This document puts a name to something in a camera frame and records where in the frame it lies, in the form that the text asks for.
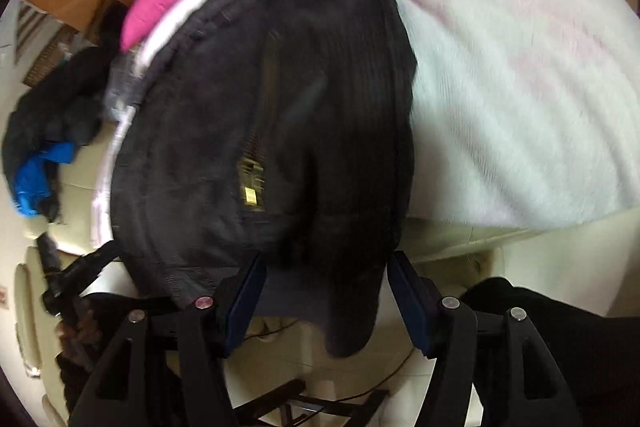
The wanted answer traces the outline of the black jacket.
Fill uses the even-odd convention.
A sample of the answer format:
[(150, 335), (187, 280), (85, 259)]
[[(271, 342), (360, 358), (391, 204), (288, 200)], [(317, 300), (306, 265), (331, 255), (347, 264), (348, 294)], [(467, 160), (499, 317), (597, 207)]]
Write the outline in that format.
[(409, 205), (415, 73), (395, 0), (207, 0), (153, 58), (116, 157), (138, 287), (187, 306), (259, 257), (260, 314), (360, 351)]

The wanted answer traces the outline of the dark clothes pile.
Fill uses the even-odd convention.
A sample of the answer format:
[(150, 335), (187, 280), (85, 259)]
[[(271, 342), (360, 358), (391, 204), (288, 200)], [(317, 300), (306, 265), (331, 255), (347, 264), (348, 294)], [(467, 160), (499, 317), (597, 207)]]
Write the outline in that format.
[[(98, 135), (102, 127), (103, 95), (115, 55), (113, 50), (89, 46), (56, 66), (18, 100), (1, 147), (3, 173), (14, 205), (14, 178), (30, 155), (53, 143), (72, 142), (76, 146), (75, 159), (81, 147)], [(41, 216), (50, 222), (58, 217), (61, 207), (58, 173), (53, 190), (58, 212), (53, 219)]]

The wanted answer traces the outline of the blue garment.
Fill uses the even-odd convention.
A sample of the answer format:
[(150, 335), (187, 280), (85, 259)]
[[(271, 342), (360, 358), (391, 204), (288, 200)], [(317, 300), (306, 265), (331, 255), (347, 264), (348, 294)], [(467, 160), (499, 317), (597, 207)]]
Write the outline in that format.
[(18, 168), (13, 182), (14, 202), (22, 216), (56, 216), (53, 181), (58, 166), (73, 161), (75, 150), (72, 142), (53, 143), (30, 155)]

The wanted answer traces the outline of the white bed blanket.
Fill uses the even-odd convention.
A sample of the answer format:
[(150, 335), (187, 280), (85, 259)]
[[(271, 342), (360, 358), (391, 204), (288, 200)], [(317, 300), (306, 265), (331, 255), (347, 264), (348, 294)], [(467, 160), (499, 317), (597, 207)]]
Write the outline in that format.
[[(155, 55), (207, 0), (179, 0), (113, 64), (117, 124), (92, 238), (115, 239), (116, 157)], [(395, 0), (416, 58), (405, 218), (550, 230), (639, 204), (639, 19), (626, 0)]]

